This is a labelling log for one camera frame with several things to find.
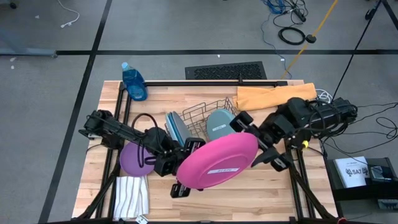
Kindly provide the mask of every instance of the cable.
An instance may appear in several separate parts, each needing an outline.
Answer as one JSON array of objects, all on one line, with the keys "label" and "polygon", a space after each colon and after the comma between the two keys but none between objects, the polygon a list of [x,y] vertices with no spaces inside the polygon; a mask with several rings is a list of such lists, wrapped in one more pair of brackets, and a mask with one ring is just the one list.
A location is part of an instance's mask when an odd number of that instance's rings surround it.
[{"label": "cable", "polygon": [[[300,10],[300,8],[299,8],[298,5],[297,5],[297,2],[298,2],[298,1],[299,1],[299,0],[296,0],[296,2],[295,2],[294,4],[291,4],[290,2],[288,2],[287,0],[285,0],[285,2],[287,2],[287,3],[289,4],[291,10],[284,11],[284,12],[281,12],[281,13],[277,13],[277,14],[279,14],[279,15],[275,16],[275,18],[272,20],[272,22],[274,23],[275,26],[282,28],[282,29],[278,32],[278,37],[279,37],[279,39],[282,40],[283,42],[285,42],[286,44],[290,44],[290,45],[300,45],[300,44],[304,43],[304,41],[305,41],[305,34],[304,34],[300,29],[295,28],[295,27],[292,27],[292,26],[294,26],[294,25],[302,25],[302,24],[303,24],[303,22],[295,22],[295,21],[293,20],[293,13],[292,13],[292,11],[295,10],[295,9],[299,9],[299,10]],[[290,25],[290,26],[280,26],[280,25],[276,24],[275,20],[276,20],[278,17],[280,17],[280,16],[286,15],[287,13],[290,13],[290,20],[292,21],[292,25]],[[292,31],[297,32],[298,34],[301,35],[302,39],[301,39],[300,41],[297,41],[297,42],[287,40],[287,39],[284,37],[284,35],[283,35],[283,32],[286,31],[286,30],[292,30]]]},{"label": "cable", "polygon": [[357,219],[357,218],[363,218],[363,217],[366,217],[366,216],[370,216],[370,215],[372,215],[372,214],[373,214],[373,212],[371,212],[371,213],[369,213],[369,214],[367,214],[367,215],[362,215],[362,216],[360,216],[360,217],[347,218],[347,220],[353,220],[353,219]]},{"label": "cable", "polygon": [[76,21],[79,19],[79,17],[80,17],[79,12],[76,12],[76,11],[74,11],[74,10],[72,10],[72,9],[68,9],[67,7],[65,7],[65,6],[62,5],[62,3],[61,3],[60,0],[57,0],[57,1],[58,1],[58,3],[61,5],[61,7],[63,7],[65,10],[68,10],[68,11],[70,11],[70,12],[74,12],[74,13],[77,14],[77,17],[76,17],[75,20],[72,20],[72,21],[70,21],[70,22],[67,22],[66,24],[62,24],[62,25],[61,25],[61,28],[64,28],[66,25],[70,26],[70,25],[72,25],[72,23],[76,22]]},{"label": "cable", "polygon": [[131,123],[131,129],[132,129],[133,134],[134,134],[135,136],[137,136],[138,138],[140,138],[140,140],[139,140],[139,142],[138,142],[138,148],[137,148],[137,161],[138,161],[139,167],[140,167],[140,168],[143,168],[146,159],[144,158],[144,148],[145,148],[145,145],[144,145],[144,142],[143,142],[142,139],[143,139],[144,137],[147,136],[147,133],[144,132],[144,133],[142,133],[142,134],[139,134],[139,133],[137,133],[136,130],[134,129],[134,126],[136,125],[136,122],[137,122],[138,118],[140,118],[141,116],[147,116],[147,117],[149,117],[149,118],[152,120],[152,122],[154,123],[154,126],[155,126],[156,141],[157,141],[157,143],[158,143],[158,145],[159,145],[159,148],[160,148],[163,152],[165,152],[165,150],[164,150],[164,148],[162,147],[162,145],[160,144],[160,139],[159,139],[159,128],[158,128],[158,126],[157,126],[157,123],[156,123],[155,118],[154,118],[152,115],[148,114],[148,113],[141,113],[141,114],[137,115],[137,116],[134,118],[134,120],[132,121],[132,123]]},{"label": "cable", "polygon": [[94,145],[94,146],[90,146],[87,150],[86,150],[86,154],[87,154],[87,152],[90,150],[90,149],[92,149],[92,148],[94,148],[94,147],[97,147],[97,146],[100,146],[101,144],[96,144],[96,145]]},{"label": "cable", "polygon": [[304,16],[307,17],[308,16],[308,9],[307,6],[305,5],[305,1],[304,0],[300,0],[303,4],[298,4],[299,6],[304,6],[304,10],[305,10],[305,14]]},{"label": "cable", "polygon": [[398,102],[386,103],[386,104],[382,104],[382,105],[364,105],[364,106],[357,106],[357,107],[362,108],[362,107],[368,107],[368,106],[388,106],[388,105],[394,105],[394,104],[398,104]]},{"label": "cable", "polygon": [[322,153],[321,151],[318,151],[318,150],[316,150],[316,149],[314,149],[314,148],[312,148],[312,147],[310,147],[310,146],[307,147],[307,149],[311,149],[311,150],[313,150],[313,151],[315,151],[315,152],[321,154],[322,156],[324,156],[323,153]]},{"label": "cable", "polygon": [[[281,59],[283,59],[284,68],[285,68],[285,71],[286,71],[286,59],[285,59],[283,56],[281,56],[281,55],[278,53],[278,51],[276,50],[276,47],[275,47],[273,44],[268,43],[268,42],[266,41],[266,38],[265,38],[265,34],[266,34],[266,33],[265,33],[263,27],[264,27],[264,24],[265,24],[266,22],[269,21],[269,18],[270,18],[270,16],[271,16],[271,14],[272,14],[272,13],[269,13],[269,14],[268,14],[268,18],[261,24],[262,41],[263,41],[264,43],[266,43],[267,45],[270,45],[272,48],[274,48],[275,53],[276,53]],[[288,73],[289,76],[290,76],[289,79],[292,79],[292,78],[293,78],[293,75],[292,75],[290,72],[287,72],[287,73]]]},{"label": "cable", "polygon": [[384,109],[384,110],[382,110],[382,111],[379,111],[379,112],[377,112],[377,113],[367,115],[367,116],[365,116],[365,117],[363,117],[363,118],[361,118],[361,119],[359,119],[359,120],[356,120],[354,123],[360,122],[360,121],[362,121],[362,120],[364,120],[364,119],[366,119],[366,118],[368,118],[368,117],[374,116],[374,115],[379,114],[379,113],[383,113],[383,112],[385,112],[385,111],[387,111],[387,110],[389,110],[389,109],[393,109],[393,108],[395,108],[396,106],[398,106],[398,103],[393,103],[393,104],[395,104],[395,105],[394,105],[394,106],[390,106],[389,108],[386,108],[386,109]]},{"label": "cable", "polygon": [[[394,127],[388,127],[388,126],[386,126],[386,125],[384,125],[384,124],[381,124],[381,123],[379,122],[379,119],[385,119],[385,120],[387,120],[387,121],[390,121],[391,124],[394,125]],[[375,147],[379,147],[379,146],[382,146],[382,145],[384,145],[384,144],[387,144],[387,143],[389,143],[389,142],[395,140],[396,138],[398,138],[398,127],[397,127],[397,125],[396,125],[393,121],[391,121],[390,119],[385,118],[385,117],[379,117],[379,118],[376,119],[376,122],[377,122],[379,125],[381,125],[381,126],[383,126],[383,127],[385,127],[385,128],[392,129],[392,130],[391,130],[390,132],[388,132],[387,134],[386,134],[386,133],[383,133],[383,134],[386,135],[386,138],[388,139],[388,141],[385,141],[385,142],[383,142],[383,143],[377,144],[377,145],[375,145],[375,146],[367,147],[366,149],[361,149],[361,150],[354,151],[354,152],[345,152],[345,153],[347,153],[347,154],[355,154],[355,153],[358,153],[358,152],[364,152],[364,151],[367,151],[367,150],[370,150],[370,149],[374,149]],[[330,138],[330,139],[334,142],[335,146],[338,147],[337,144],[336,144],[336,141],[335,141],[333,138]]]},{"label": "cable", "polygon": [[326,90],[315,89],[315,91],[320,91],[321,94],[317,96],[319,100],[323,100],[326,103],[331,103],[331,99],[333,98]]},{"label": "cable", "polygon": [[[374,13],[376,13],[376,11],[377,11],[377,9],[379,8],[381,2],[382,2],[382,0],[379,0],[379,1],[377,2],[376,7],[374,8]],[[361,43],[361,41],[362,41],[362,38],[365,36],[365,33],[366,33],[366,31],[368,30],[368,27],[369,27],[369,25],[371,24],[373,18],[374,18],[374,16],[372,16],[372,17],[370,18],[370,20],[368,20],[368,23],[366,24],[366,27],[365,27],[365,29],[363,30],[362,35],[361,35],[361,37],[359,38],[359,41],[358,41],[358,43],[356,44],[356,46],[355,46],[355,48],[354,48],[354,53],[351,54],[351,57],[349,58],[347,67],[346,67],[346,69],[344,70],[343,75],[341,76],[340,81],[339,81],[338,84],[337,84],[335,93],[333,94],[333,99],[335,98],[335,96],[336,96],[336,94],[337,94],[337,90],[339,89],[339,87],[340,87],[340,85],[341,85],[341,82],[343,81],[344,77],[345,77],[346,74],[347,74],[348,68],[349,68],[349,66],[351,65],[351,61],[352,61],[353,58],[354,58],[354,54],[355,54],[356,50],[358,49],[358,47],[359,47],[359,45],[360,45],[360,43]]]},{"label": "cable", "polygon": [[271,2],[271,0],[261,0],[266,6],[269,7],[269,10],[272,14],[282,14],[285,12],[285,4],[284,0],[275,0],[275,4]]},{"label": "cable", "polygon": [[[284,31],[286,31],[286,30],[294,30],[294,31],[298,32],[298,33],[301,35],[302,39],[301,39],[300,41],[297,41],[297,42],[293,42],[293,41],[287,40],[287,39],[284,37],[284,34],[283,34]],[[300,45],[300,44],[304,43],[304,41],[305,41],[305,34],[303,33],[303,31],[299,30],[298,28],[294,28],[294,27],[285,27],[285,28],[282,28],[282,29],[278,32],[278,37],[279,37],[283,42],[285,42],[285,43],[287,43],[287,44],[290,44],[290,45]]]}]

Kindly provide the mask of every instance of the black cable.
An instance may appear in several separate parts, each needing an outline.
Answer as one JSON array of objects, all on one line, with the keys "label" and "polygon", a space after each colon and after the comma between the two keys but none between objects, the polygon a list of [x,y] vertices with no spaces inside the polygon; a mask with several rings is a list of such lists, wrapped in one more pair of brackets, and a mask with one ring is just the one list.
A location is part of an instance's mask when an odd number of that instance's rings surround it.
[{"label": "black cable", "polygon": [[144,137],[147,136],[147,133],[144,132],[144,133],[142,133],[142,134],[139,134],[139,133],[137,133],[136,130],[134,129],[134,126],[136,125],[136,122],[137,122],[138,118],[140,118],[141,116],[147,116],[147,117],[149,117],[149,118],[152,120],[152,122],[154,123],[154,126],[155,126],[156,140],[157,140],[157,143],[158,143],[158,145],[159,145],[159,148],[160,148],[163,152],[164,152],[164,148],[163,148],[162,145],[160,144],[160,139],[159,139],[159,138],[160,138],[160,137],[159,137],[159,128],[158,128],[158,126],[157,126],[157,123],[156,123],[155,118],[154,118],[152,115],[148,114],[148,113],[141,113],[141,114],[137,115],[137,116],[134,118],[134,120],[132,121],[132,123],[131,123],[131,129],[132,129],[133,134],[134,134],[135,136],[137,136],[138,138],[140,138],[139,143],[138,143],[138,148],[137,148],[137,160],[138,160],[138,166],[139,166],[140,168],[143,168],[146,160],[144,159],[144,147],[145,147],[145,145],[144,145],[144,142],[143,142],[142,139],[143,139]]},{"label": "black cable", "polygon": [[[364,152],[364,151],[367,151],[367,150],[370,150],[370,149],[374,149],[375,147],[382,146],[382,145],[387,144],[387,143],[389,143],[389,142],[395,140],[396,138],[398,138],[398,127],[397,127],[397,125],[396,125],[393,121],[391,121],[390,119],[388,119],[388,118],[385,118],[385,117],[380,117],[380,118],[384,118],[384,119],[390,121],[390,122],[394,125],[393,130],[386,134],[388,141],[385,141],[385,142],[383,142],[383,143],[377,144],[377,145],[372,146],[372,147],[367,147],[366,149],[361,149],[361,150],[354,151],[354,152],[346,152],[347,154],[355,154],[355,153],[358,153],[358,152]],[[391,132],[395,132],[395,134],[393,135],[393,138],[388,138],[388,136],[390,135]],[[335,141],[333,138],[330,138],[330,139],[334,142],[335,146],[338,147],[337,144],[336,144],[336,141]]]},{"label": "black cable", "polygon": [[395,105],[394,105],[394,106],[390,106],[390,107],[388,107],[388,108],[386,108],[386,109],[384,109],[384,110],[382,110],[382,111],[379,111],[379,112],[377,112],[377,113],[367,115],[367,116],[365,116],[365,117],[363,117],[363,118],[361,118],[361,119],[359,119],[359,120],[356,120],[354,123],[360,122],[360,121],[364,120],[365,118],[374,116],[374,115],[379,114],[379,113],[383,113],[383,112],[385,112],[385,111],[387,111],[387,110],[389,110],[389,109],[393,109],[393,108],[395,108],[396,106],[398,106],[398,103],[391,103],[391,104],[395,104]]},{"label": "black cable", "polygon": [[305,14],[304,16],[307,17],[308,16],[308,9],[307,6],[305,5],[305,1],[304,0],[300,0],[303,4],[299,4],[299,6],[304,6],[305,9]]},{"label": "black cable", "polygon": [[360,216],[360,217],[347,218],[347,220],[353,220],[353,219],[357,219],[357,218],[363,218],[363,217],[366,217],[366,216],[370,216],[370,215],[372,215],[372,214],[373,214],[373,212],[371,212],[371,213],[369,213],[369,214],[366,214],[366,215],[362,215],[362,216]]},{"label": "black cable", "polygon": [[101,144],[96,144],[96,145],[94,145],[94,146],[90,146],[87,150],[86,150],[86,154],[87,154],[87,152],[90,150],[90,149],[92,149],[92,148],[94,148],[94,147],[97,147],[97,146],[100,146]]},{"label": "black cable", "polygon": [[[293,20],[293,13],[292,13],[292,11],[293,11],[294,9],[298,9],[299,11],[303,10],[303,12],[305,12],[305,10],[307,10],[307,8],[305,8],[305,9],[299,8],[299,5],[297,4],[297,2],[298,2],[299,0],[296,0],[296,2],[293,3],[293,4],[290,3],[290,2],[288,2],[287,0],[284,0],[284,1],[287,2],[287,3],[289,4],[291,10],[289,10],[289,11],[284,11],[282,14],[279,14],[279,15],[275,16],[274,19],[272,20],[272,22],[274,23],[275,26],[282,28],[282,29],[278,32],[278,37],[279,37],[283,42],[285,42],[285,43],[287,43],[287,44],[290,44],[290,45],[300,45],[300,44],[304,43],[304,41],[305,41],[305,34],[304,34],[300,29],[295,28],[295,27],[292,27],[292,26],[294,26],[294,25],[302,25],[303,22],[295,22],[295,21]],[[278,17],[280,17],[280,16],[286,15],[287,13],[290,13],[290,20],[292,21],[292,25],[290,25],[290,26],[280,26],[280,25],[276,24],[275,20],[276,20]],[[297,42],[287,40],[287,39],[284,37],[284,35],[283,35],[283,32],[285,32],[286,30],[292,30],[292,31],[295,31],[295,32],[299,33],[299,34],[301,35],[302,39],[301,39],[300,41],[297,41]]]},{"label": "black cable", "polygon": [[[381,1],[379,1],[379,2],[377,3],[376,7],[374,8],[374,9],[375,9],[375,11],[374,11],[375,13],[376,13],[377,9],[379,8],[380,3],[381,3]],[[349,58],[349,61],[348,61],[348,64],[347,64],[347,67],[346,67],[346,69],[344,70],[343,75],[341,76],[340,81],[339,81],[338,84],[337,84],[337,87],[336,87],[335,93],[333,94],[332,100],[335,99],[336,94],[337,94],[337,91],[338,91],[338,89],[339,89],[339,87],[340,87],[340,85],[341,85],[341,82],[343,81],[344,77],[346,76],[347,71],[348,71],[348,68],[349,68],[349,66],[351,65],[351,61],[353,60],[354,54],[356,53],[356,50],[358,49],[359,44],[360,44],[361,41],[362,41],[362,38],[365,36],[365,33],[366,33],[366,31],[368,30],[368,27],[369,27],[370,23],[372,22],[372,19],[373,19],[373,18],[374,18],[374,16],[372,16],[372,17],[370,18],[370,20],[368,21],[368,23],[366,24],[366,27],[365,27],[365,29],[363,30],[362,35],[361,35],[361,37],[359,38],[359,41],[358,41],[358,43],[356,44],[356,46],[355,46],[355,48],[354,48],[354,53],[351,54],[351,57]]]},{"label": "black cable", "polygon": [[[283,34],[284,31],[286,31],[286,30],[294,30],[294,31],[296,31],[297,33],[299,33],[299,34],[301,35],[302,39],[301,39],[300,41],[297,41],[297,42],[293,42],[293,41],[287,40],[287,39],[284,37],[284,34]],[[294,27],[285,27],[285,28],[282,28],[282,29],[278,32],[278,37],[279,37],[283,42],[285,42],[285,43],[287,43],[287,44],[290,44],[290,45],[300,45],[300,44],[304,43],[304,41],[305,41],[305,34],[303,33],[303,31],[299,30],[298,28],[294,28]]]},{"label": "black cable", "polygon": [[319,153],[319,154],[321,154],[322,156],[324,156],[323,155],[323,153],[321,152],[321,151],[319,151],[319,150],[316,150],[316,149],[314,149],[314,148],[312,148],[312,147],[307,147],[308,149],[311,149],[311,150],[313,150],[313,151],[315,151],[315,152],[317,152],[317,153]]},{"label": "black cable", "polygon": [[393,103],[386,103],[386,104],[375,104],[375,105],[364,105],[364,106],[357,106],[358,108],[364,108],[364,107],[368,107],[368,106],[387,106],[387,105],[394,105],[394,104],[398,104],[398,102],[393,102]]}]

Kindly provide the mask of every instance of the wire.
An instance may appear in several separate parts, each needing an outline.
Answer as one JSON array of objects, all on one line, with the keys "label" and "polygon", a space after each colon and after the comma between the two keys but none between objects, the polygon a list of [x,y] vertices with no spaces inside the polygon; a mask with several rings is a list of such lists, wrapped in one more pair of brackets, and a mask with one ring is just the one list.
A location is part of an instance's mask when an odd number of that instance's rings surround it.
[{"label": "wire", "polygon": [[[296,31],[297,33],[299,33],[299,34],[301,35],[301,38],[302,38],[302,39],[301,39],[300,41],[297,41],[297,42],[293,42],[293,41],[290,41],[290,40],[286,39],[286,38],[284,37],[284,31],[286,31],[286,30],[293,30],[293,31]],[[282,28],[282,29],[278,32],[278,37],[279,37],[279,39],[281,39],[283,42],[285,42],[285,43],[287,43],[287,44],[290,44],[290,45],[300,45],[300,44],[304,43],[304,41],[305,41],[305,34],[303,33],[303,31],[299,30],[298,28],[294,28],[294,27],[285,27],[285,28]]]},{"label": "wire", "polygon": [[70,25],[72,25],[72,23],[76,22],[76,21],[79,19],[79,17],[80,17],[79,12],[76,12],[76,11],[74,11],[74,10],[72,10],[72,9],[68,9],[67,7],[63,6],[63,4],[61,3],[60,0],[57,0],[57,1],[58,1],[58,3],[61,5],[61,7],[63,7],[65,10],[68,10],[68,11],[70,11],[70,12],[74,12],[74,13],[77,14],[77,17],[76,17],[75,20],[72,20],[72,21],[70,21],[70,22],[67,22],[66,24],[62,24],[62,25],[61,25],[61,28],[64,28],[66,25],[70,26]]},{"label": "wire", "polygon": [[269,7],[269,10],[272,14],[282,14],[285,12],[285,4],[284,0],[275,0],[275,4],[271,2],[271,0],[261,0],[266,6]]},{"label": "wire", "polygon": [[[379,1],[377,2],[376,7],[374,8],[374,13],[376,13],[376,11],[377,11],[377,9],[379,8],[381,2],[382,2],[382,0],[379,0]],[[365,27],[365,29],[363,30],[363,32],[362,32],[362,34],[361,34],[361,37],[360,37],[359,40],[358,40],[358,43],[356,43],[356,46],[355,46],[355,48],[354,48],[354,52],[356,52],[356,50],[358,49],[358,47],[359,47],[359,45],[360,45],[360,43],[361,43],[363,37],[365,36],[365,33],[366,33],[366,31],[368,30],[369,25],[371,24],[373,18],[374,18],[374,15],[371,16],[371,18],[368,20],[368,23],[366,24],[366,27]],[[333,94],[333,99],[335,98],[335,96],[336,96],[336,94],[337,94],[337,91],[338,91],[338,89],[339,89],[339,87],[340,87],[340,85],[341,85],[341,82],[344,80],[344,77],[345,77],[346,74],[347,74],[347,71],[348,71],[348,69],[349,69],[349,66],[351,65],[351,62],[353,61],[354,54],[355,54],[355,53],[352,53],[352,54],[351,54],[351,57],[350,57],[349,60],[348,60],[346,69],[344,70],[343,75],[341,76],[340,81],[338,82],[337,87],[336,87],[336,89],[335,89],[335,93]]]},{"label": "wire", "polygon": [[315,91],[320,91],[321,94],[317,96],[317,98],[319,100],[323,100],[327,103],[331,103],[332,100],[332,96],[326,91],[326,90],[322,90],[322,89],[316,89]]},{"label": "wire", "polygon": [[158,126],[157,126],[157,123],[156,123],[155,118],[154,118],[152,115],[148,114],[148,113],[141,113],[141,114],[137,115],[137,116],[134,118],[134,120],[132,121],[132,123],[131,123],[131,129],[132,129],[133,134],[134,134],[135,136],[137,136],[138,138],[140,138],[140,140],[139,140],[139,142],[138,142],[138,148],[137,148],[137,161],[138,161],[139,167],[140,167],[140,168],[143,168],[143,167],[144,167],[144,164],[145,164],[145,159],[144,159],[144,148],[145,148],[145,145],[144,145],[143,138],[147,136],[147,133],[144,132],[144,133],[142,133],[142,134],[139,134],[139,133],[137,133],[136,130],[134,129],[134,126],[136,125],[136,122],[137,122],[138,118],[140,118],[141,116],[147,116],[147,117],[149,117],[149,118],[152,120],[152,122],[154,123],[154,126],[155,126],[156,141],[157,141],[157,143],[158,143],[158,146],[159,146],[159,148],[160,148],[163,152],[165,152],[165,150],[164,150],[164,148],[162,147],[162,145],[160,144],[160,139],[159,139],[159,138],[160,138],[160,137],[159,137],[159,128],[158,128]]},{"label": "wire", "polygon": [[359,119],[359,120],[356,120],[354,123],[360,122],[360,121],[362,121],[362,120],[364,120],[364,119],[366,119],[366,118],[368,118],[368,117],[374,116],[374,115],[379,114],[379,113],[383,113],[383,112],[385,112],[385,111],[387,111],[387,110],[389,110],[389,109],[393,109],[393,108],[395,108],[396,106],[398,106],[398,103],[391,103],[391,104],[394,104],[394,106],[390,106],[390,107],[388,107],[388,108],[386,108],[386,109],[384,109],[384,110],[382,110],[382,111],[379,111],[379,112],[377,112],[377,113],[367,115],[367,116],[365,116],[365,117],[363,117],[363,118],[361,118],[361,119]]},{"label": "wire", "polygon": [[[283,60],[283,62],[284,62],[284,68],[285,68],[285,71],[286,71],[286,59],[278,53],[278,51],[276,50],[276,47],[275,47],[273,44],[270,44],[270,43],[268,43],[268,42],[266,41],[266,37],[265,37],[265,34],[266,34],[266,33],[265,33],[265,31],[264,31],[264,24],[265,24],[266,22],[269,21],[269,18],[270,18],[270,16],[271,16],[271,14],[272,14],[272,13],[269,13],[269,14],[268,14],[268,18],[261,24],[262,41],[263,41],[264,43],[266,43],[267,45],[270,45],[272,48],[274,48],[275,54],[277,54],[277,55],[280,57],[280,59]],[[290,72],[287,72],[287,73],[288,73],[289,76],[290,76],[289,79],[292,79],[292,78],[293,78],[293,75],[292,75]]]},{"label": "wire", "polygon": [[388,105],[394,105],[394,104],[398,104],[398,102],[394,102],[394,103],[386,103],[386,104],[376,104],[376,105],[364,105],[364,106],[357,106],[358,108],[362,108],[362,107],[368,107],[368,106],[388,106]]},{"label": "wire", "polygon": [[300,0],[303,4],[298,4],[299,6],[304,6],[304,10],[305,10],[305,14],[304,16],[307,17],[308,16],[308,9],[307,6],[305,5],[305,1],[304,0]]},{"label": "wire", "polygon": [[94,148],[94,147],[97,147],[97,146],[100,146],[101,144],[96,144],[96,145],[94,145],[94,146],[90,146],[87,150],[86,150],[86,154],[87,154],[87,152],[90,150],[90,149],[92,149],[92,148]]},{"label": "wire", "polygon": [[[386,125],[384,125],[384,124],[381,124],[380,121],[379,121],[379,119],[385,119],[385,120],[391,122],[391,124],[392,124],[394,127],[388,127],[388,126],[386,126]],[[375,145],[375,146],[367,147],[366,149],[361,149],[361,150],[354,151],[354,152],[345,152],[345,153],[347,153],[347,154],[355,154],[355,153],[358,153],[358,152],[364,152],[364,151],[367,151],[367,150],[370,150],[370,149],[374,149],[375,147],[379,147],[379,146],[382,146],[382,145],[384,145],[384,144],[387,144],[387,143],[389,143],[389,142],[395,140],[396,138],[398,138],[398,127],[397,127],[397,125],[396,125],[393,121],[391,121],[390,119],[385,118],[385,117],[379,117],[379,118],[376,119],[376,122],[377,122],[379,125],[381,125],[381,126],[383,126],[383,127],[385,127],[385,128],[391,129],[390,132],[388,132],[388,133],[383,133],[383,134],[386,135],[386,138],[388,139],[388,141],[385,141],[385,142],[383,142],[383,143],[377,144],[377,145]],[[338,147],[337,144],[336,144],[336,141],[335,141],[333,138],[330,138],[330,139],[333,141],[333,143],[335,144],[335,146]]]},{"label": "wire", "polygon": [[[329,17],[330,13],[332,12],[332,10],[335,8],[336,4],[337,4],[338,0],[335,0],[333,2],[333,4],[330,6],[328,12],[325,15],[325,18],[323,18],[322,22],[319,24],[318,28],[315,30],[315,32],[312,34],[314,37],[318,34],[318,32],[320,31],[320,29],[322,28],[322,26],[324,25],[326,19]],[[301,54],[304,52],[305,49],[307,49],[308,47],[308,43],[306,43],[303,48],[301,49],[301,51],[298,52],[298,54],[294,57],[293,61],[290,63],[290,65],[287,67],[287,70],[285,71],[285,73],[281,76],[280,79],[284,79],[287,72],[290,70],[290,68],[292,68],[292,66],[294,65],[294,63],[296,63],[296,61],[300,58]]]},{"label": "wire", "polygon": [[360,216],[360,217],[347,218],[347,220],[353,220],[353,219],[357,219],[357,218],[363,218],[363,217],[366,217],[366,216],[370,216],[370,215],[372,215],[372,214],[373,214],[373,212],[371,212],[371,213],[369,213],[369,214],[367,214],[367,215],[362,215],[362,216]]},{"label": "wire", "polygon": [[312,148],[312,147],[307,147],[307,149],[311,149],[311,150],[313,150],[313,151],[315,151],[315,152],[317,152],[317,153],[319,153],[319,154],[321,154],[322,156],[324,156],[323,155],[323,153],[321,152],[321,151],[319,151],[319,150],[316,150],[316,149],[314,149],[314,148]]}]

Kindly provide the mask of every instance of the bottle cap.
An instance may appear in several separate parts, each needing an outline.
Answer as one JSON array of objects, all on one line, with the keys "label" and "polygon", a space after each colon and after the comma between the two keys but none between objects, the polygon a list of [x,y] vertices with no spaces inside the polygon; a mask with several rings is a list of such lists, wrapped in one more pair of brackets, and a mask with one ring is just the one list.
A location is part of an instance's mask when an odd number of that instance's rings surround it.
[{"label": "bottle cap", "polygon": [[128,68],[129,67],[129,64],[127,63],[127,62],[123,62],[122,63],[122,68],[123,69],[126,69],[126,68]]}]

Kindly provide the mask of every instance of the towel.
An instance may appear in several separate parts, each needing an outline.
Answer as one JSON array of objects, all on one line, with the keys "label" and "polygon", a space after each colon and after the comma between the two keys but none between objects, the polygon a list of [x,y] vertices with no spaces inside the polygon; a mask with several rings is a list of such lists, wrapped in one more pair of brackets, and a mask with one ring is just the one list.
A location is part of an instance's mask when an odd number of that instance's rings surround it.
[{"label": "towel", "polygon": [[313,83],[275,88],[256,88],[238,86],[233,97],[234,106],[239,111],[258,110],[286,103],[292,97],[312,100],[317,97]]},{"label": "towel", "polygon": [[114,220],[127,220],[148,213],[147,177],[117,177]]}]

